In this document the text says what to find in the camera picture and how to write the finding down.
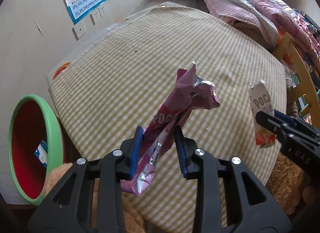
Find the pocky snack packet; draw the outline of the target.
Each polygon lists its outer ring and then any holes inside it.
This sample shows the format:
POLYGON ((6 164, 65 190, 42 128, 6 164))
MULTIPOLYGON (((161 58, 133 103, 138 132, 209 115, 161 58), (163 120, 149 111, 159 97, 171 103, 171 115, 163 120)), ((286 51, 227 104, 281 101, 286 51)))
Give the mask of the pocky snack packet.
POLYGON ((254 120, 255 143, 260 148, 270 148, 275 144, 276 135, 263 125, 269 117, 274 117, 274 108, 265 81, 260 80, 248 90, 254 120))

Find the white blue milk carton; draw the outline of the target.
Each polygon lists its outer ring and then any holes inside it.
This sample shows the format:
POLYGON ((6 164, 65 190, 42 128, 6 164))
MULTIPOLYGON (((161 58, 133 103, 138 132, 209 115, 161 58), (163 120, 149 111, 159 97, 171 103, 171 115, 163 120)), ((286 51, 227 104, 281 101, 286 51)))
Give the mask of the white blue milk carton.
POLYGON ((48 146, 47 143, 42 140, 34 152, 34 155, 39 159, 40 163, 47 168, 48 163, 48 146))

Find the maroon pocky foil wrapper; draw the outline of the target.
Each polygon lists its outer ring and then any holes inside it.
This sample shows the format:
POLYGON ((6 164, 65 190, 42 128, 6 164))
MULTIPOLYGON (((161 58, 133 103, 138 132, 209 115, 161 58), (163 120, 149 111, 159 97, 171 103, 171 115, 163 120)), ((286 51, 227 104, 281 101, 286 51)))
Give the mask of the maroon pocky foil wrapper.
POLYGON ((220 106, 214 83, 198 77, 196 70, 195 63, 189 70, 178 69, 174 89, 144 128, 137 170, 132 180, 121 182, 123 192, 138 196, 150 186, 158 159, 172 147, 175 127, 183 127, 193 110, 220 106))

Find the green rimmed red bin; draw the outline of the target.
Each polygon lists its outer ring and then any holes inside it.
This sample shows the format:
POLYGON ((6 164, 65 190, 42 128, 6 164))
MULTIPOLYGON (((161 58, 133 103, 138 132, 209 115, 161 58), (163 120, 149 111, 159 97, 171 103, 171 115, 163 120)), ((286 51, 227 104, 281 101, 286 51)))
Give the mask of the green rimmed red bin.
POLYGON ((21 196, 31 205, 44 200, 46 176, 64 161, 64 140, 59 118, 38 95, 21 98, 12 113, 8 131, 9 164, 21 196), (48 147, 47 166, 35 155, 40 143, 48 147))

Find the pink quilt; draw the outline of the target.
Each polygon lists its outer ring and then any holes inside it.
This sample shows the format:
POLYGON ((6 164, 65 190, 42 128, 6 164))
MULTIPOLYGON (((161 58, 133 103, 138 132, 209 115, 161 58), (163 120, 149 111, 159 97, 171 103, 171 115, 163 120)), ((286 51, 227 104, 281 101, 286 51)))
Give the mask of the pink quilt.
POLYGON ((279 33, 288 33, 303 54, 307 54, 313 66, 319 71, 319 43, 313 37, 303 20, 287 5, 276 0, 248 0, 260 13, 266 16, 279 33))

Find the bed with plaid sheet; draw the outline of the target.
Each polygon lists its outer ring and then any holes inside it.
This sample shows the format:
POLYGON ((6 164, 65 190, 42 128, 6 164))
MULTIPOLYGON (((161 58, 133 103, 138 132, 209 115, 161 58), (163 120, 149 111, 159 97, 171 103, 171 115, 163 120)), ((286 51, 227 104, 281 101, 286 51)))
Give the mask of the bed with plaid sheet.
MULTIPOLYGON (((204 0, 204 2, 211 15, 242 31, 269 51, 276 47, 276 44, 284 35, 279 33, 276 26, 248 0, 204 0)), ((285 10, 294 11, 308 27, 305 19, 298 11, 289 7, 289 5, 285 10)))

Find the checkered yellow mat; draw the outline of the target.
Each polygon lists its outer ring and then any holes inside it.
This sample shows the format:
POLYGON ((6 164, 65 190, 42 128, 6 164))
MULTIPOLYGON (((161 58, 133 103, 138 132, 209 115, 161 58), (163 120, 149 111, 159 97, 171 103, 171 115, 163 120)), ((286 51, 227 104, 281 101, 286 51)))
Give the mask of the checkered yellow mat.
POLYGON ((147 126, 177 71, 193 65, 197 76, 215 84, 220 106, 193 111, 184 135, 216 158, 239 157, 266 183, 280 145, 256 145, 248 90, 264 81, 273 107, 285 112, 285 70, 257 42, 210 14, 156 7, 87 49, 49 92, 73 144, 94 160, 147 126))

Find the wooden chair frame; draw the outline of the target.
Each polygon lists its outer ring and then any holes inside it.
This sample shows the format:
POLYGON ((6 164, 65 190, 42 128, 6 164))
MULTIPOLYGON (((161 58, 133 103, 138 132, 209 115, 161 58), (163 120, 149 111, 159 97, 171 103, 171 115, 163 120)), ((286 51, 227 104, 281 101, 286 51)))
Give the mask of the wooden chair frame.
POLYGON ((285 55, 288 55, 291 59, 292 68, 299 78, 299 83, 287 92, 287 106, 291 106, 300 97, 305 96, 307 105, 302 109, 301 115, 306 116, 310 114, 311 124, 319 128, 319 99, 309 71, 289 33, 285 33, 272 52, 272 55, 279 61, 285 55))

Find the wall socket plate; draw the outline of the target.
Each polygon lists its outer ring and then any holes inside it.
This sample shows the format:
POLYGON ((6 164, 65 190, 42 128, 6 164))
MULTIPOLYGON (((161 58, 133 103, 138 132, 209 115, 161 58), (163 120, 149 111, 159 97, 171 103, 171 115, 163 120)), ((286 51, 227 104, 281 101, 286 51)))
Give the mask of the wall socket plate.
POLYGON ((72 31, 78 41, 86 33, 86 26, 83 22, 78 22, 73 26, 72 31))

